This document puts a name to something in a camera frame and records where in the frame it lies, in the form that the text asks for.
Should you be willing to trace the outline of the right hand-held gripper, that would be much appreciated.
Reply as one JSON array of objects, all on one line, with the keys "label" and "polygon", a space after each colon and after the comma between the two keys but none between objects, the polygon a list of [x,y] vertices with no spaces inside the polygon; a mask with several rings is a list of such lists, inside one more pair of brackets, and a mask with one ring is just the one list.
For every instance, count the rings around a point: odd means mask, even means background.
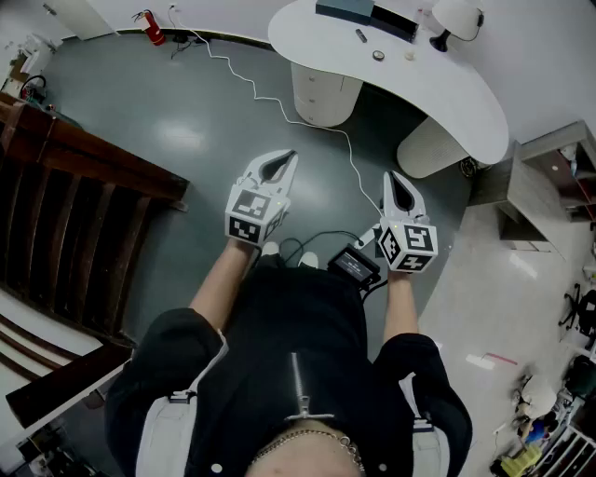
[{"label": "right hand-held gripper", "polygon": [[439,253],[437,229],[429,222],[420,192],[396,171],[386,171],[383,176],[383,213],[376,243],[388,268],[423,272]]}]

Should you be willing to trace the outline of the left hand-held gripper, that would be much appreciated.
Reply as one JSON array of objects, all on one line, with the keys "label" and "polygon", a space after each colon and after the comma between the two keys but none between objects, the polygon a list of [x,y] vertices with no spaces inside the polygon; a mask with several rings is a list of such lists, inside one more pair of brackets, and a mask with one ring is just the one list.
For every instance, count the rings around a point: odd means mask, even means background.
[{"label": "left hand-held gripper", "polygon": [[233,184],[225,210],[225,234],[262,246],[282,224],[290,207],[289,191],[298,166],[295,150],[254,158]]}]

